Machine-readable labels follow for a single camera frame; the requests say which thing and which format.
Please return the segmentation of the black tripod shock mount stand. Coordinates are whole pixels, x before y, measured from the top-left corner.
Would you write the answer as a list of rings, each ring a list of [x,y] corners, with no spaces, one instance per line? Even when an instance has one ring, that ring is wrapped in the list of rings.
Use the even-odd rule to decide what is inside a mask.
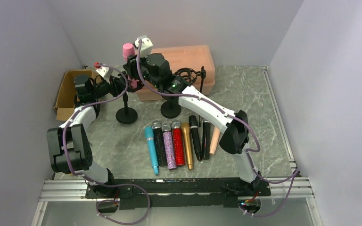
[[[197,79],[200,78],[201,82],[199,92],[202,93],[204,80],[206,78],[206,70],[204,69],[204,66],[201,67],[200,71],[195,71],[192,68],[183,67],[177,70],[175,72],[175,75],[188,81],[191,85],[193,85],[197,81]]]

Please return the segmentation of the pink microphone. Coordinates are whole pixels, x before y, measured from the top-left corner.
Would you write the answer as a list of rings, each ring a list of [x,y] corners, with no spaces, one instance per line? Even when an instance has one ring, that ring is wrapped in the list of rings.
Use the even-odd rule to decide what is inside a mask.
[[[131,43],[123,44],[123,58],[125,60],[125,64],[123,65],[123,69],[127,74],[127,81],[129,84],[128,91],[135,92],[138,90],[138,72],[136,66],[136,54],[134,45]]]

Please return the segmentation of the brown cardboard box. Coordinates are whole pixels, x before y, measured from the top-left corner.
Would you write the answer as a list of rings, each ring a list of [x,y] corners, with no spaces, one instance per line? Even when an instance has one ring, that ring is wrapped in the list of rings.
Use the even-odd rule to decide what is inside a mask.
[[[57,113],[56,120],[58,121],[66,121],[74,113],[74,97],[76,95],[74,79],[79,75],[95,78],[98,73],[91,69],[69,70],[65,73],[54,106]]]

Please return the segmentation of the black shock mount round-base stand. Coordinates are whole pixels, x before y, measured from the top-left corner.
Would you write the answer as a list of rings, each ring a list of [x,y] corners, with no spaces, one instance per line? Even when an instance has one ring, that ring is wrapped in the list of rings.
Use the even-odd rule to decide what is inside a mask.
[[[124,107],[116,112],[116,119],[122,124],[132,124],[138,119],[138,114],[135,109],[128,106],[128,93],[127,91],[123,94]]]

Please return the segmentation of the black clip round-base stand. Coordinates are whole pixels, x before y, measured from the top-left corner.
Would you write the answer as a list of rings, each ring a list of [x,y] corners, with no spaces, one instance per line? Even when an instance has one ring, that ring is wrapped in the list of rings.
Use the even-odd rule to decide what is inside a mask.
[[[168,118],[173,119],[180,115],[181,106],[179,105],[179,97],[168,97],[163,96],[165,102],[161,105],[160,112],[161,114]]]

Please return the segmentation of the purple glitter microphone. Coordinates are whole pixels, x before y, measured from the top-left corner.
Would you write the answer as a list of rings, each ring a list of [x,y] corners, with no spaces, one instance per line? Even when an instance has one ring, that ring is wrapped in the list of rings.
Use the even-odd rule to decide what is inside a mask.
[[[164,137],[167,167],[169,170],[174,170],[177,168],[177,165],[176,165],[174,147],[173,147],[172,127],[170,123],[164,122],[162,123],[161,129]]]

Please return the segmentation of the blue plastic microphone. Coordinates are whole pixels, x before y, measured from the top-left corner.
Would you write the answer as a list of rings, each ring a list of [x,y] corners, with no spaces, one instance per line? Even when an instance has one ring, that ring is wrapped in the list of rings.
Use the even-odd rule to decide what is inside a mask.
[[[148,152],[150,157],[151,166],[155,176],[159,175],[159,163],[156,155],[156,148],[154,143],[154,133],[151,127],[144,129],[145,139],[148,145]]]

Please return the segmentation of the slim black microphone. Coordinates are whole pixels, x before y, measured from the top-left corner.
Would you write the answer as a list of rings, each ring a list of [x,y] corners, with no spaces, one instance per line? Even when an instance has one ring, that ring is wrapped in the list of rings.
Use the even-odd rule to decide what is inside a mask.
[[[202,150],[201,150],[199,132],[198,132],[198,121],[196,116],[194,115],[189,116],[189,127],[190,127],[190,133],[192,137],[192,143],[194,146],[194,152],[196,158],[198,161],[202,161]]]

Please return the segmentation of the black glitter microphone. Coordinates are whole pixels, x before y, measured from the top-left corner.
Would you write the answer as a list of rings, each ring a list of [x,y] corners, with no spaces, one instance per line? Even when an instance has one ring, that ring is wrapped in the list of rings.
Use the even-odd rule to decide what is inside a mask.
[[[163,135],[161,125],[162,124],[160,121],[153,121],[151,128],[152,128],[153,134],[154,134],[154,144],[155,144],[155,150],[156,150],[158,164],[160,167],[165,167],[165,166],[167,166],[167,158],[166,158],[166,152],[165,152],[164,135]]]

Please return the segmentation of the gold microphone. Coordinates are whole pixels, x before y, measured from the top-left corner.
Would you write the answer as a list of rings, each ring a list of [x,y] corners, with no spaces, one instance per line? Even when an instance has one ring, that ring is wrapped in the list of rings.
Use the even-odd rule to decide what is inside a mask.
[[[194,160],[193,160],[193,153],[192,153],[192,146],[191,146],[191,138],[190,138],[190,127],[189,124],[183,122],[181,124],[181,131],[183,136],[183,145],[185,149],[185,157],[186,163],[189,170],[194,169]]]

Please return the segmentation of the red glitter microphone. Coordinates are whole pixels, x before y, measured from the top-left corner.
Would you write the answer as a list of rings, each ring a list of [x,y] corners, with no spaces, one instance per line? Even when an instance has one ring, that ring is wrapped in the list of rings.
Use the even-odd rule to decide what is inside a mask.
[[[176,165],[177,167],[185,166],[181,124],[178,121],[174,121],[172,123],[172,129],[173,129],[173,146],[174,146]]]

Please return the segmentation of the black silver-head microphone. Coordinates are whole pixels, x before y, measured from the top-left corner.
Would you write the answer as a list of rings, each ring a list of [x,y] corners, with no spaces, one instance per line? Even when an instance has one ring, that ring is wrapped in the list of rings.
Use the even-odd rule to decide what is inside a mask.
[[[210,158],[210,122],[203,120],[203,137],[202,137],[202,159],[208,160]]]

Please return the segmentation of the peach beige microphone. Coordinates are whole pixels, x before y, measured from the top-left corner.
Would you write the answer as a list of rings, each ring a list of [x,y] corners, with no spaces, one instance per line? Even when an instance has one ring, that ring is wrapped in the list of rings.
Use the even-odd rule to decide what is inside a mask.
[[[219,137],[220,137],[220,130],[217,127],[215,127],[214,130],[213,130],[211,143],[210,143],[210,147],[209,147],[209,154],[210,155],[215,154],[215,152],[217,150],[218,142],[219,142]]]

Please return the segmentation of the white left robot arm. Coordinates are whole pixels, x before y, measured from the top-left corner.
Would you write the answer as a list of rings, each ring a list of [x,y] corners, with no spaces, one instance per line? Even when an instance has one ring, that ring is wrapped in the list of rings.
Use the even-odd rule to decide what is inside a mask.
[[[119,99],[126,93],[126,79],[124,74],[107,79],[86,74],[74,78],[74,113],[65,123],[47,131],[50,165],[55,173],[81,176],[92,186],[114,187],[110,170],[93,160],[86,129],[99,115],[103,96],[111,94]]]

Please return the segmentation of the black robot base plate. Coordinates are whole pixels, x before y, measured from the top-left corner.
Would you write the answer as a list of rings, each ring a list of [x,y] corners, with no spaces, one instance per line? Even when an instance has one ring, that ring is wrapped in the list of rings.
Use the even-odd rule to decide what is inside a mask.
[[[242,198],[270,196],[268,183],[232,178],[115,179],[119,188],[87,186],[86,199],[119,200],[121,210],[151,207],[222,206],[236,208]]]

